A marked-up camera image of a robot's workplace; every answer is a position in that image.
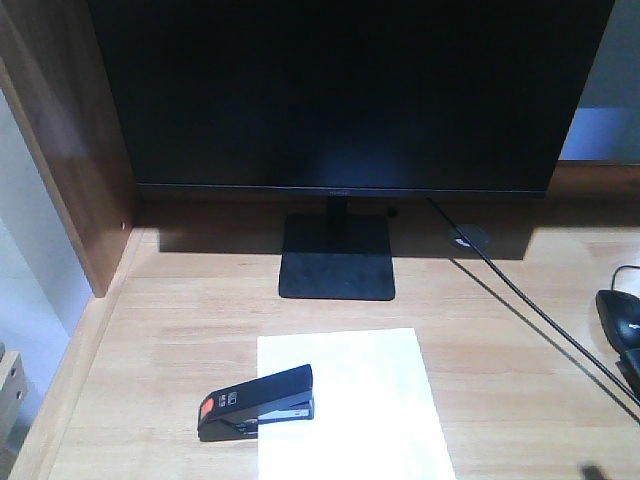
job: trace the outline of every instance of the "cable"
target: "cable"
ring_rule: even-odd
[[[611,290],[616,289],[616,275],[618,275],[620,270],[624,270],[625,268],[635,268],[636,270],[640,270],[640,265],[620,265],[616,268],[616,271],[613,272],[613,275],[611,276]]]
[[[516,294],[518,297],[522,299],[534,312],[536,312],[540,317],[546,321],[553,329],[558,332],[562,337],[568,341],[571,345],[573,345],[580,353],[582,353],[585,357],[589,359],[591,363],[593,363],[598,369],[604,373],[609,380],[616,384],[616,386],[622,390],[638,407],[640,407],[640,400],[635,396],[633,391],[629,389],[618,377],[616,377],[611,370],[609,370],[600,360],[598,360],[589,350],[584,348],[577,340],[575,340],[566,330],[564,330],[560,325],[558,325],[555,320],[553,320],[549,315],[547,315],[538,305],[534,303],[529,297],[527,297],[522,290],[520,290],[510,279],[507,277],[502,270],[500,270],[495,263],[482,251],[480,250],[470,239],[465,235],[465,233],[460,229],[460,227],[445,213],[440,205],[438,205],[433,199],[427,198],[427,200],[431,203],[433,208],[446,220],[446,222],[451,225],[460,238],[462,238],[465,242],[469,244],[469,246],[473,249],[474,252],[484,260],[491,270],[495,272],[500,280],[507,284],[507,286]]]

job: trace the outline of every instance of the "computer mouse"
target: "computer mouse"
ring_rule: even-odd
[[[596,294],[600,322],[611,346],[622,353],[640,348],[640,299],[618,290]]]

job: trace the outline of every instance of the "monitor base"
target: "monitor base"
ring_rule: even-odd
[[[284,298],[392,300],[393,262],[381,215],[292,214],[285,224],[279,293]]]

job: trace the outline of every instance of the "white paper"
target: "white paper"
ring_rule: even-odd
[[[315,418],[261,425],[261,480],[455,479],[413,329],[258,338],[258,376],[311,364]]]

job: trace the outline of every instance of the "wooden desk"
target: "wooden desk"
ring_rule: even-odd
[[[418,334],[458,479],[585,480],[600,478],[596,468],[640,478],[640,428],[624,408],[640,412],[481,261],[448,260],[459,254],[426,204],[397,206],[388,303],[278,297],[282,220],[306,206],[149,207],[109,295],[89,304],[11,478],[257,478],[255,441],[205,444],[195,431],[209,391],[255,377],[256,338],[394,327]],[[594,294],[615,266],[640,263],[637,204],[447,208],[489,230],[494,257],[522,253],[498,264],[617,371]],[[514,245],[529,231],[526,250]],[[618,285],[638,293],[640,275]]]

